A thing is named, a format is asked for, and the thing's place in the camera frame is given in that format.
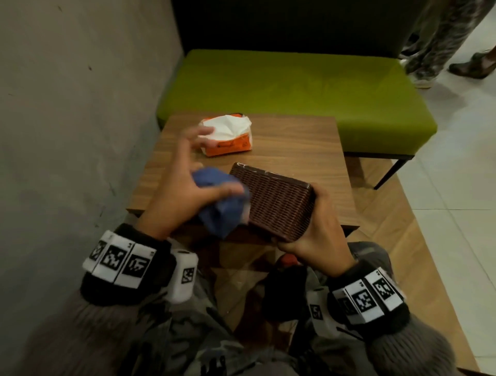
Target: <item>green cushion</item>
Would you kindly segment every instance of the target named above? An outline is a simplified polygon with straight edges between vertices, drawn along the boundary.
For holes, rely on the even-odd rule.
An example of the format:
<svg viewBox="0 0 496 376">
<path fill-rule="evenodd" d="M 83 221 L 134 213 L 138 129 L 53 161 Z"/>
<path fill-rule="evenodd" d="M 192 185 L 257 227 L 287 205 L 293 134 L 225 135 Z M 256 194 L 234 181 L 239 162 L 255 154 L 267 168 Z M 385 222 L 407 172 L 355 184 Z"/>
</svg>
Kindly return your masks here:
<svg viewBox="0 0 496 376">
<path fill-rule="evenodd" d="M 414 155 L 437 129 L 396 59 L 362 56 L 193 50 L 157 117 L 179 111 L 334 116 L 350 152 Z"/>
</svg>

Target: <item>gray wall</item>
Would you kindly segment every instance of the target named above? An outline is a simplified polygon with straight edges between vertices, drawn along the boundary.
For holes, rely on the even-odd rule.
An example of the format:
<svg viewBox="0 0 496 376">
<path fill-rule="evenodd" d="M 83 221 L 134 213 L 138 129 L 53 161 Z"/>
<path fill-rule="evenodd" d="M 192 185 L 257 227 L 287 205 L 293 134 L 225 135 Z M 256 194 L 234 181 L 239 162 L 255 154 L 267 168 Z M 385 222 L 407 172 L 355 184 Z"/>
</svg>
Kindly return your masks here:
<svg viewBox="0 0 496 376">
<path fill-rule="evenodd" d="M 181 56 L 168 0 L 0 2 L 0 374 L 123 219 Z"/>
</svg>

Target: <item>bench leg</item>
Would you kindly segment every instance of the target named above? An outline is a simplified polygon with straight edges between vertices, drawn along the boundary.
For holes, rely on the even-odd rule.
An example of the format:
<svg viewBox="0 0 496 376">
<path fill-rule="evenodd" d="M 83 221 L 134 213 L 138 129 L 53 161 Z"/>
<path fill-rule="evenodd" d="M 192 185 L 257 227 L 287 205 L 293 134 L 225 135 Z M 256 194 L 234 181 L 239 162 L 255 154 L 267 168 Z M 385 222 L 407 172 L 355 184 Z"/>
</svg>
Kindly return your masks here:
<svg viewBox="0 0 496 376">
<path fill-rule="evenodd" d="M 398 159 L 396 163 L 389 169 L 389 171 L 382 177 L 379 183 L 374 187 L 374 190 L 378 190 L 388 179 L 396 174 L 396 172 L 402 168 L 405 163 L 408 162 L 408 159 Z"/>
</svg>

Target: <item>wooden floor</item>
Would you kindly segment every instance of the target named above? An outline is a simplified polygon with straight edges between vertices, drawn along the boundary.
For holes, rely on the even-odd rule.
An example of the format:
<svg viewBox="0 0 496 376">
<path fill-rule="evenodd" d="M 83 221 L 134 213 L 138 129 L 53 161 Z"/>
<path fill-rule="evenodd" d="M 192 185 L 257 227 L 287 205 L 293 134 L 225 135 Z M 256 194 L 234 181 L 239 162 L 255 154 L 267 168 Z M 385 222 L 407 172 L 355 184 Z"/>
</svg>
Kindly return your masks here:
<svg viewBox="0 0 496 376">
<path fill-rule="evenodd" d="M 459 367 L 478 370 L 398 178 L 392 177 L 377 191 L 372 189 L 391 161 L 347 158 L 346 163 L 362 221 L 360 229 L 348 237 L 349 241 L 374 241 L 388 250 L 396 280 L 406 293 L 411 312 L 448 338 Z M 215 241 L 197 251 L 202 253 L 200 266 L 216 277 L 219 312 L 238 339 L 248 346 L 271 343 L 285 348 L 290 334 L 284 330 L 291 328 L 277 330 L 261 318 L 262 293 L 257 285 L 267 275 L 279 251 L 271 246 Z"/>
</svg>

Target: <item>blue rag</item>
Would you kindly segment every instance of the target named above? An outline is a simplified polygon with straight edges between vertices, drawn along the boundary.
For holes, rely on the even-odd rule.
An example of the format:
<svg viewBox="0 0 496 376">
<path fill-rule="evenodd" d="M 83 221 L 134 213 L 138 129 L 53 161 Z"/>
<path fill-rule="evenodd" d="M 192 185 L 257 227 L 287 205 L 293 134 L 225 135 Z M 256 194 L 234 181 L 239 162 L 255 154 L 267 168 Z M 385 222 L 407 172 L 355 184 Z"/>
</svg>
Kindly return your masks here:
<svg viewBox="0 0 496 376">
<path fill-rule="evenodd" d="M 214 167 L 205 167 L 192 173 L 198 187 L 218 186 L 239 179 Z M 245 186 L 245 195 L 231 196 L 204 207 L 198 214 L 207 230 L 224 239 L 240 223 L 245 204 L 249 202 L 249 190 Z"/>
</svg>

